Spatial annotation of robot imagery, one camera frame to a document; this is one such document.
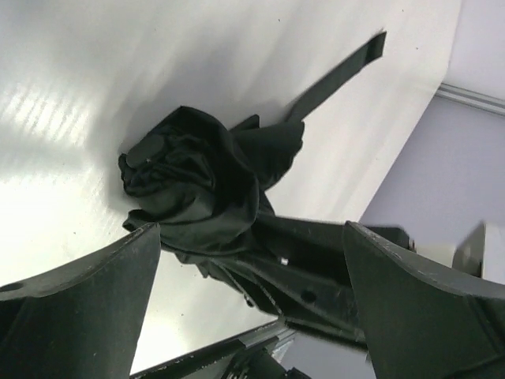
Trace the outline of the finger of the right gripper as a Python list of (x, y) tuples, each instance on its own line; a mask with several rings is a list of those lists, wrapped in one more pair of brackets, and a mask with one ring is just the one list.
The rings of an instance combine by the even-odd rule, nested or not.
[(261, 215), (254, 246), (220, 265), (259, 310), (288, 328), (366, 349), (343, 244), (344, 226)]

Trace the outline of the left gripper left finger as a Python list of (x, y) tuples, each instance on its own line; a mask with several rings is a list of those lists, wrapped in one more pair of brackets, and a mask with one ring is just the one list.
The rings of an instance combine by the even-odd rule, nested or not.
[(3, 378), (127, 378), (161, 253), (159, 226), (1, 288)]

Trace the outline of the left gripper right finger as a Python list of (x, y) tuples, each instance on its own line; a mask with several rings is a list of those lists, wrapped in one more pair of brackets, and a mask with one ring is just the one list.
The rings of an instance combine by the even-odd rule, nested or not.
[(343, 245), (378, 378), (502, 378), (504, 286), (346, 222)]

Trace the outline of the black folding umbrella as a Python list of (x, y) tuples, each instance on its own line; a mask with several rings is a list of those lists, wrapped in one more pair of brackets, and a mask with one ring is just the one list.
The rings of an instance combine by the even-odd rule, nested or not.
[(279, 227), (267, 191), (301, 151), (305, 118), (381, 58), (385, 41), (384, 33), (373, 36), (274, 125), (252, 115), (227, 129), (204, 111), (178, 107), (118, 157), (123, 189), (137, 203), (125, 228), (157, 223), (167, 249), (191, 256), (288, 258), (297, 243)]

